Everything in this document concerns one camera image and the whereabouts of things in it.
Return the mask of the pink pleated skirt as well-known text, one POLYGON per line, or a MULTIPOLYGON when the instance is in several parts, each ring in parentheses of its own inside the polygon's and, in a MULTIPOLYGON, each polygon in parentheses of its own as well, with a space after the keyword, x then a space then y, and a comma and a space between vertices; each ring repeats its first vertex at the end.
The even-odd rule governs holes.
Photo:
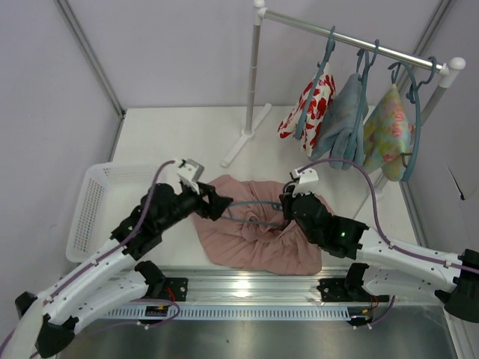
MULTIPOLYGON (((233 202, 267 200, 279 202, 283 185, 274 181, 239 181, 222 175, 210 182, 216 192, 233 202)), ((233 269, 263 270, 279 275, 314 275, 322 269, 322 252, 311 244, 294 221, 268 207, 234 207, 235 217, 257 216, 259 221, 283 222, 271 228, 224 219, 211 221, 199 215, 192 220, 208 260, 233 269)))

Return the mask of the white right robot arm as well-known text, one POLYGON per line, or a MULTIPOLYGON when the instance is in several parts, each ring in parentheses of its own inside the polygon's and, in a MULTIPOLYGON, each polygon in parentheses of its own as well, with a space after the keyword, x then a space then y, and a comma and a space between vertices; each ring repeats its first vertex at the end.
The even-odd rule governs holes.
POLYGON ((431 283, 448 313, 478 322, 478 252, 434 251, 397 239, 379 229, 336 216, 313 194, 280 196, 284 217, 295 221, 306 239, 334 257, 391 266, 431 283))

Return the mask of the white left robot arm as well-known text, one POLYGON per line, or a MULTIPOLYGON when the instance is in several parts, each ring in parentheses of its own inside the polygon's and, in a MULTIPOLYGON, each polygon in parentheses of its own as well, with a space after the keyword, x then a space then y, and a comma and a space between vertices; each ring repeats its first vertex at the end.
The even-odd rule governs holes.
POLYGON ((50 289, 16 298, 19 327, 28 330, 14 332, 10 340, 27 351, 20 358, 54 357, 110 310, 162 294, 165 275, 146 254, 161 243, 166 230, 191 214, 216 221, 233 202, 212 185, 193 182, 181 187, 177 194, 169 184, 153 184, 93 256, 50 289))

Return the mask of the blue plastic hanger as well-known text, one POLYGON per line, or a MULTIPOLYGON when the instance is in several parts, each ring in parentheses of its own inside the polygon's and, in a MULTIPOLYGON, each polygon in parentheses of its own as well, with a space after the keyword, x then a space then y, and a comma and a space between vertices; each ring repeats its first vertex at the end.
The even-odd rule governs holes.
POLYGON ((274 201, 267 201, 267 200, 254 200, 254 201, 240 201, 240 202, 233 202, 227 208, 227 215, 223 215, 221 219, 232 221, 241 224, 253 224, 257 226, 265 226, 271 228, 282 228, 285 227, 283 222, 276 222, 276 221, 259 221, 257 216, 250 215, 249 217, 246 216, 244 218, 235 217, 233 214, 234 207, 244 207, 244 206, 262 206, 268 207, 276 212, 283 212, 283 206, 279 202, 274 201))

